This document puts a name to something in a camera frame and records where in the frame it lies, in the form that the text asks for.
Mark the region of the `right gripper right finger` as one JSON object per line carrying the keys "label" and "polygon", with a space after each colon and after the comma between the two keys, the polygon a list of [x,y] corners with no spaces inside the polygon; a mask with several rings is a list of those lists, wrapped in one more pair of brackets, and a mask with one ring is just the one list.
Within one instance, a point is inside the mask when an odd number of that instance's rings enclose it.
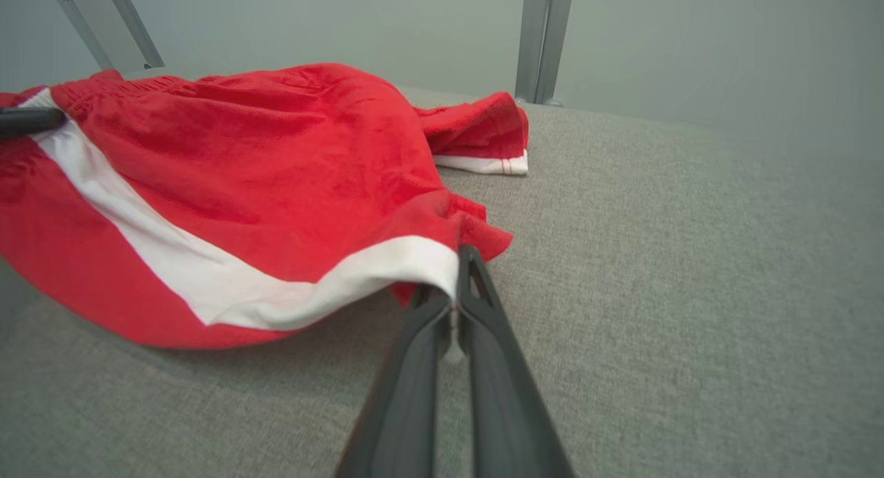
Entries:
{"label": "right gripper right finger", "polygon": [[468,345],[474,476],[574,477],[480,252],[459,249],[457,311]]}

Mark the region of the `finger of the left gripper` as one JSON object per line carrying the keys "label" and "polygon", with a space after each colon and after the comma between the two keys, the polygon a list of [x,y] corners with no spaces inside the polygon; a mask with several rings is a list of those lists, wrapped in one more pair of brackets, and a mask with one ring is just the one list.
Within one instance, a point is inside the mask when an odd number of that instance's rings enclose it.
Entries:
{"label": "finger of the left gripper", "polygon": [[67,115],[56,108],[2,107],[1,141],[56,131],[67,122]]}

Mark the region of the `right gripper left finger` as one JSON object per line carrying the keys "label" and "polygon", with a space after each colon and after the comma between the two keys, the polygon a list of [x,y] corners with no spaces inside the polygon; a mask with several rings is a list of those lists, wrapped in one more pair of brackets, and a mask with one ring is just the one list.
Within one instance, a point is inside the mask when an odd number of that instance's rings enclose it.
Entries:
{"label": "right gripper left finger", "polygon": [[440,338],[450,300],[414,290],[336,469],[337,477],[432,477]]}

